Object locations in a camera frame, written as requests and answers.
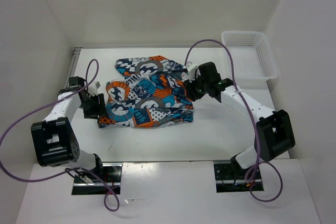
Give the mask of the patterned blue orange shorts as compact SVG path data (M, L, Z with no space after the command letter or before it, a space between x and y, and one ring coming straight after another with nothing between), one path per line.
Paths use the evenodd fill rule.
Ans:
M191 123L192 101L183 84L184 66L163 56L118 59L114 65L121 79L107 82L108 95L98 127L165 127Z

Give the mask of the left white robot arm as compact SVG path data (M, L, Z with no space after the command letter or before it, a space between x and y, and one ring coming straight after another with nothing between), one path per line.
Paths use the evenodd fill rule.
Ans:
M87 177L98 182L105 175L102 161L97 154L80 149L71 126L78 109L83 110L85 119L106 115L104 95L98 93L100 83L94 81L87 88L85 84L84 78L69 78L69 86L57 94L60 102L54 105L43 121L32 124L31 135L40 166L84 168Z

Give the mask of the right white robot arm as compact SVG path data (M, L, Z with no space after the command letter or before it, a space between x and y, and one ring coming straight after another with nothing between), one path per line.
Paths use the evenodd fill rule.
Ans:
M196 101L207 94L252 122L253 145L230 160L230 172L235 178L243 178L256 163L269 162L295 146L286 111L264 106L234 85L230 78L221 78L213 62L200 66L188 62L184 69L187 74L184 86L189 99Z

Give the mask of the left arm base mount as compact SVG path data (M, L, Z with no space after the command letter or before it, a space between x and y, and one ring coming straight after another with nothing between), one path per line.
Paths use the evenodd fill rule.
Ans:
M102 163L102 172L98 176L117 194L121 189L121 163ZM104 195L110 192L95 177L88 173L78 172L71 175L73 177L72 195Z

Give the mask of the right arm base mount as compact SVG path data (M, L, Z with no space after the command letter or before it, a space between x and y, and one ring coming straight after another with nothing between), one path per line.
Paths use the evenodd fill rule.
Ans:
M236 193L249 191L263 191L260 171L251 183L245 181L245 171L234 171L230 161L214 162L214 175L217 193Z

